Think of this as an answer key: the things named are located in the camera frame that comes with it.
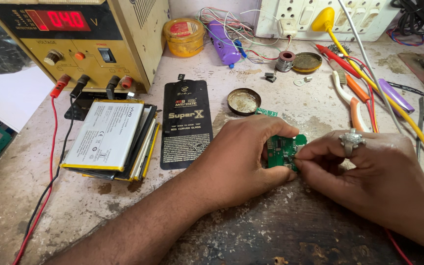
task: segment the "orange handle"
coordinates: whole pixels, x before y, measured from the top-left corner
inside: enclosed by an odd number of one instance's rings
[[[351,99],[350,107],[351,107],[351,120],[353,121],[353,127],[356,128],[358,131],[365,132],[362,128],[361,122],[358,118],[358,103],[359,101],[355,98]]]
[[[350,75],[346,74],[346,81],[348,82],[348,86],[356,93],[356,95],[365,103],[368,101],[369,96],[361,89],[361,87],[351,78]]]

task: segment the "purple cylinder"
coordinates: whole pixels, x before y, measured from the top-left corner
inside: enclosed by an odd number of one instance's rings
[[[381,88],[386,94],[386,96],[388,96],[393,101],[395,101],[395,103],[397,103],[397,105],[399,105],[407,114],[410,115],[415,111],[415,109],[399,93],[397,93],[397,91],[395,91],[395,89],[391,87],[389,83],[387,83],[384,79],[380,78],[379,84],[381,85]],[[397,116],[402,117],[402,115],[400,115],[400,113],[398,113],[398,111],[396,111],[393,107],[392,107],[392,110],[395,114],[397,114]]]
[[[224,32],[223,24],[212,20],[207,25],[207,29],[209,30],[209,36],[212,39],[215,50],[219,54],[219,58],[223,64],[231,65],[241,59],[240,52]]]

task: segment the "orange button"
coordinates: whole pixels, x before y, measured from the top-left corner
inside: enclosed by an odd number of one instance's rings
[[[78,51],[77,53],[74,54],[74,56],[78,59],[78,60],[83,60],[84,59],[84,54],[80,51]]]

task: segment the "stack of batteries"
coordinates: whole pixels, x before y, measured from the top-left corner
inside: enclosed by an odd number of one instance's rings
[[[88,177],[141,181],[160,126],[156,109],[136,99],[96,99],[61,167]]]

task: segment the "lithium polymer battery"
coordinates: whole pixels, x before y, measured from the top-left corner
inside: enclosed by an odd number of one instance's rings
[[[61,166],[123,171],[143,107],[134,99],[95,100]]]

